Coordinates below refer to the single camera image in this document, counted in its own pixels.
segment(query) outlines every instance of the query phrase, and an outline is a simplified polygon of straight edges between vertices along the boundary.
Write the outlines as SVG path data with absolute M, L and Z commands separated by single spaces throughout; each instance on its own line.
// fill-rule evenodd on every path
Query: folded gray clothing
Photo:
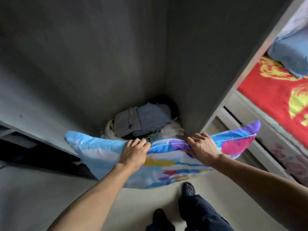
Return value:
M 147 103 L 137 108 L 137 114 L 142 130 L 133 131 L 134 136 L 141 136 L 159 131 L 172 122 L 171 111 L 166 104 Z
M 117 137 L 123 137 L 138 130 L 141 130 L 141 125 L 137 115 L 137 107 L 129 108 L 115 116 L 114 133 Z

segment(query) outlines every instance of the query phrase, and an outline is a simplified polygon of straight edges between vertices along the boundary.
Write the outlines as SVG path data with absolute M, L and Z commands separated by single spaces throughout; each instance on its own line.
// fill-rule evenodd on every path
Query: pile of clothes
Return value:
M 156 141 L 183 135 L 184 130 L 177 121 L 178 108 L 166 96 L 158 96 L 141 107 L 131 107 L 118 113 L 108 122 L 104 139 L 134 140 L 145 138 Z

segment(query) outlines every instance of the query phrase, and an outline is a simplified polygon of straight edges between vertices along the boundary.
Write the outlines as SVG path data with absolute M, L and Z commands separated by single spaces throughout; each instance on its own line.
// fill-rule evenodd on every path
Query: right hand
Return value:
M 205 166 L 212 166 L 221 154 L 214 140 L 205 132 L 201 135 L 195 133 L 192 138 L 187 137 L 186 142 L 191 146 L 192 150 L 186 149 L 185 151 L 197 158 Z

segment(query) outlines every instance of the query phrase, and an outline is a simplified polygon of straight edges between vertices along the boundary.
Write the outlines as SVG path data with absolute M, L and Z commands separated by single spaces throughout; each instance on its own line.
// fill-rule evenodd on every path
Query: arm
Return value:
M 221 154 L 206 133 L 187 142 L 193 148 L 187 152 L 229 177 L 285 228 L 307 230 L 308 188 Z
M 119 162 L 95 186 L 68 206 L 47 231 L 99 231 L 120 189 L 145 162 L 151 144 L 145 139 L 130 140 Z

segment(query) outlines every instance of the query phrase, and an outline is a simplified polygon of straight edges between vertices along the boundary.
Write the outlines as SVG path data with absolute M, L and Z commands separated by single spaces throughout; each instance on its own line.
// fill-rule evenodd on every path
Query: left hand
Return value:
M 128 167 L 131 173 L 134 173 L 144 164 L 150 147 L 151 144 L 147 143 L 145 139 L 129 140 L 121 153 L 118 163 Z

